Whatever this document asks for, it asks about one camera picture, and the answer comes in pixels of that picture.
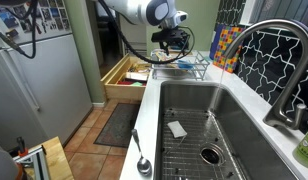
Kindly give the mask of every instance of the green wall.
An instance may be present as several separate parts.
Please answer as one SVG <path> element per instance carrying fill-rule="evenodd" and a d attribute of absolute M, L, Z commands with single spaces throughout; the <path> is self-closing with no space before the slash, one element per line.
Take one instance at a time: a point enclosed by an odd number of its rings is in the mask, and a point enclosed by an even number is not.
<path fill-rule="evenodd" d="M 93 103 L 103 103 L 104 91 L 100 86 L 101 77 L 98 69 L 97 53 L 95 53 L 95 44 L 90 41 L 92 32 L 87 28 L 90 24 L 85 20 L 88 16 L 88 10 L 84 11 L 82 9 L 81 1 L 64 0 L 91 100 Z"/>
<path fill-rule="evenodd" d="M 194 32 L 195 50 L 210 49 L 219 3 L 220 0 L 175 0 L 177 10 L 188 13 L 188 19 L 180 26 L 188 26 Z M 157 31 L 157 27 L 146 28 L 147 54 L 159 47 L 158 43 L 151 42 L 153 32 Z"/>

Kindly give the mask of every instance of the white countertop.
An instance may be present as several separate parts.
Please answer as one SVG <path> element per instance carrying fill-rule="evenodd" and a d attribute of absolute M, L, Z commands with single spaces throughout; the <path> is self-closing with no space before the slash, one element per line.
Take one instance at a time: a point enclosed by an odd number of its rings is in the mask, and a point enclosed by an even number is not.
<path fill-rule="evenodd" d="M 235 74 L 225 72 L 221 78 L 222 70 L 214 65 L 209 65 L 204 81 L 197 82 L 219 83 L 224 85 L 237 99 L 241 106 L 246 110 L 252 118 L 256 126 L 267 138 L 268 142 L 274 147 L 287 165 L 292 169 L 299 179 L 308 179 L 308 168 L 299 164 L 292 155 L 292 151 L 303 139 L 304 134 L 300 131 L 289 130 L 285 128 L 273 128 L 263 123 L 263 118 L 271 108 L 264 99 L 254 92 L 248 85 L 240 80 Z M 155 162 L 157 124 L 159 115 L 159 99 L 161 83 L 166 81 L 162 79 L 155 80 L 152 75 L 146 85 L 146 90 L 143 96 L 142 104 L 136 120 L 135 129 L 138 131 L 140 146 L 143 156 L 152 163 L 153 173 Z M 136 179 L 153 179 L 151 177 L 143 177 L 137 170 L 136 164 L 140 158 L 140 154 L 134 140 L 131 139 L 123 170 L 121 180 L 136 180 Z"/>

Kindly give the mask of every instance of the kitchen faucet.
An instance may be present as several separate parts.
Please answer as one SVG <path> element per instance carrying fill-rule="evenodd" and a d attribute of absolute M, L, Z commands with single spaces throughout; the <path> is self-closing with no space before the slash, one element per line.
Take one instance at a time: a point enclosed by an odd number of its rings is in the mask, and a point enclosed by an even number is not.
<path fill-rule="evenodd" d="M 300 125 L 306 106 L 304 104 L 298 104 L 296 106 L 294 120 L 288 117 L 284 110 L 286 109 L 287 102 L 291 97 L 295 86 L 300 81 L 300 78 L 305 72 L 308 65 L 308 28 L 302 23 L 295 20 L 286 20 L 286 19 L 265 20 L 256 23 L 251 27 L 247 28 L 245 31 L 243 31 L 225 50 L 223 56 L 225 57 L 225 59 L 233 58 L 237 51 L 238 46 L 247 36 L 251 35 L 253 32 L 265 28 L 287 29 L 293 32 L 300 39 L 300 42 L 302 43 L 302 56 L 300 58 L 299 63 L 297 64 L 293 74 L 288 80 L 280 96 L 275 101 L 272 108 L 263 119 L 264 123 L 269 126 L 279 125 L 295 130 L 298 129 Z"/>

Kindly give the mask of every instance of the open drawer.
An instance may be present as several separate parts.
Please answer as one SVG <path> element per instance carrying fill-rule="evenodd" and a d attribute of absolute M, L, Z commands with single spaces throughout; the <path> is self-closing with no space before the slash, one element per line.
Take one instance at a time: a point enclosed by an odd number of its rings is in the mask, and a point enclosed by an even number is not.
<path fill-rule="evenodd" d="M 101 79 L 101 85 L 104 86 L 107 99 L 142 100 L 145 86 L 117 84 L 128 69 L 137 62 L 143 63 L 144 61 L 127 54 Z"/>

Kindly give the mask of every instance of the floor mat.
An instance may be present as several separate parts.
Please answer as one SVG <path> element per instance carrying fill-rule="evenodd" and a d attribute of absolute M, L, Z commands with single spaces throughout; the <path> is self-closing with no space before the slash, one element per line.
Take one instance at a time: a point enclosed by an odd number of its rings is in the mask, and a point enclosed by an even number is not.
<path fill-rule="evenodd" d="M 94 144 L 127 148 L 139 108 L 139 104 L 117 104 Z"/>

